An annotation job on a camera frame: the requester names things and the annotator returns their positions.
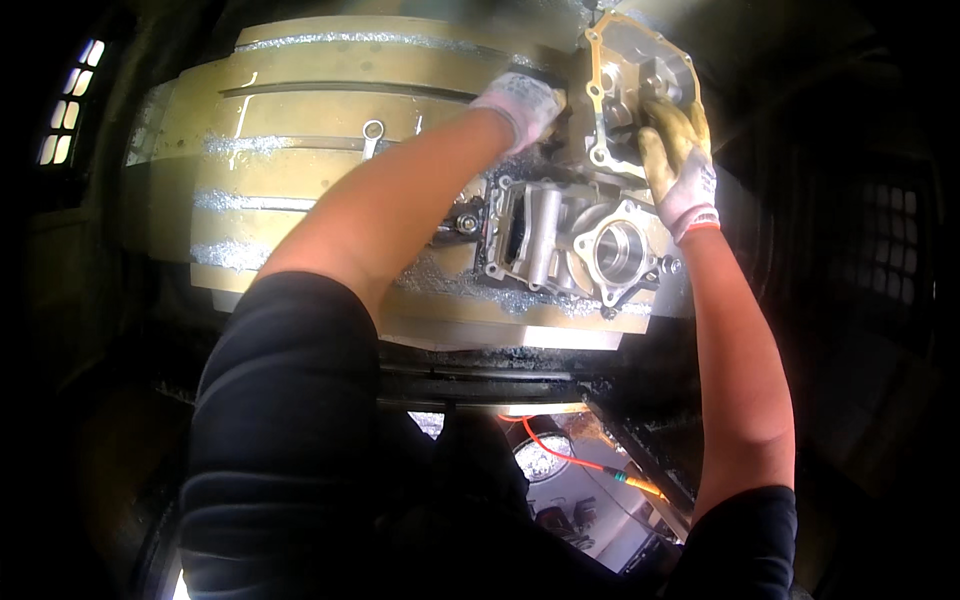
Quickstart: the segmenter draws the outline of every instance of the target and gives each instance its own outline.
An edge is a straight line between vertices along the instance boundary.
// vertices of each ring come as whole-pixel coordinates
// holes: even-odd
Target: black shirt
[[[376,348],[363,304],[326,277],[268,276],[240,300],[204,370],[180,498],[193,600],[622,584],[524,514],[526,482],[492,466],[509,448],[484,425],[448,423],[438,444],[455,449],[433,460],[406,415],[377,411]],[[665,597],[787,597],[796,530],[787,488],[729,498],[690,532]]]

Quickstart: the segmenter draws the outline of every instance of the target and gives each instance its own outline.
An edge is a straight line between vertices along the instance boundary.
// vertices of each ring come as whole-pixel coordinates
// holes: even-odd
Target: hand
[[[504,73],[470,103],[470,108],[491,108],[510,122],[514,145],[506,154],[515,155],[540,138],[564,105],[544,82],[519,73]]]
[[[677,244],[691,229],[720,229],[713,203],[717,176],[703,105],[690,105],[689,118],[663,98],[643,107],[657,125],[640,129],[639,146],[660,220]]]

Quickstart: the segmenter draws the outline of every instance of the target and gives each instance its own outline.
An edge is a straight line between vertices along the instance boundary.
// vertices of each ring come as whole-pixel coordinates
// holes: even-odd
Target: person
[[[780,356],[719,229],[703,108],[643,107],[656,126],[639,149],[689,271],[703,395],[703,476],[664,595],[783,598],[797,520]],[[434,449],[375,406],[388,286],[468,181],[560,110],[546,84],[507,73],[459,117],[348,173],[276,247],[200,384],[180,496],[193,600],[626,585],[534,525],[492,420],[448,415]]]

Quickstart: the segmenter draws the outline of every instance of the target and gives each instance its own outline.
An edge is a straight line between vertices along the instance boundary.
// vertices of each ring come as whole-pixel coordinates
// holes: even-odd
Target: wrench
[[[363,156],[360,162],[366,162],[373,158],[373,151],[376,150],[376,142],[383,137],[383,123],[376,119],[371,119],[363,124]]]

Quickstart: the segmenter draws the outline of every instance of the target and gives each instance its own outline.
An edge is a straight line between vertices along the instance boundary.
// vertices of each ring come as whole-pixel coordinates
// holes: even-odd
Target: orange cable
[[[530,428],[530,421],[529,421],[530,417],[520,417],[519,419],[513,419],[513,418],[511,418],[511,417],[504,417],[503,415],[497,415],[497,416],[500,417],[501,419],[503,419],[503,420],[505,420],[505,421],[509,421],[509,422],[522,422],[522,423],[523,423],[523,428],[527,430],[527,435],[530,436],[530,439],[533,440],[534,442],[536,442],[537,445],[539,445],[541,448],[543,448],[543,450],[545,450],[546,452],[549,452],[550,454],[553,454],[554,456],[558,456],[558,457],[564,459],[565,461],[569,461],[569,462],[573,463],[574,465],[580,465],[581,467],[590,467],[590,468],[596,468],[596,469],[598,469],[598,470],[603,470],[603,465],[597,465],[596,463],[592,463],[592,462],[590,462],[590,461],[585,461],[585,460],[583,460],[583,459],[574,458],[574,457],[572,457],[572,456],[567,456],[567,455],[565,455],[565,454],[561,454],[560,452],[554,452],[554,451],[551,450],[550,448],[548,448],[548,447],[546,447],[545,445],[543,445],[543,442],[540,441],[540,438],[537,437],[537,434],[534,433],[534,430]]]
[[[555,451],[551,450],[550,448],[546,447],[546,445],[544,445],[543,442],[540,441],[540,438],[537,437],[537,434],[534,433],[534,430],[531,429],[531,427],[530,427],[530,421],[529,421],[530,417],[529,417],[529,416],[527,416],[527,417],[519,417],[519,418],[516,418],[516,419],[513,418],[513,417],[507,417],[507,416],[505,416],[505,415],[497,415],[497,416],[500,417],[501,419],[507,421],[507,422],[512,422],[512,423],[522,422],[522,423],[523,423],[523,428],[527,430],[527,435],[530,436],[530,439],[533,440],[534,442],[536,442],[537,445],[539,445],[541,448],[543,448],[544,451],[549,452],[550,454],[553,454],[554,456],[557,456],[557,457],[559,457],[559,458],[562,458],[562,459],[564,459],[565,461],[569,461],[569,462],[573,463],[574,465],[580,465],[581,467],[595,468],[595,469],[597,469],[597,470],[604,470],[604,466],[603,466],[603,465],[598,465],[597,463],[592,463],[591,461],[585,461],[585,460],[583,460],[583,459],[575,458],[575,457],[573,457],[573,456],[567,456],[567,455],[565,455],[565,454],[561,454],[560,452],[555,452]],[[628,476],[626,479],[621,479],[620,481],[623,481],[623,483],[627,484],[628,486],[633,486],[633,487],[635,487],[635,488],[640,488],[641,490],[646,490],[647,492],[656,494],[656,495],[658,495],[661,499],[666,500],[666,496],[663,495],[663,492],[661,492],[660,489],[659,489],[657,486],[653,485],[652,483],[648,483],[648,482],[643,481],[643,480],[641,480],[641,479],[637,479],[637,478],[635,478],[635,477],[630,477],[630,476]]]

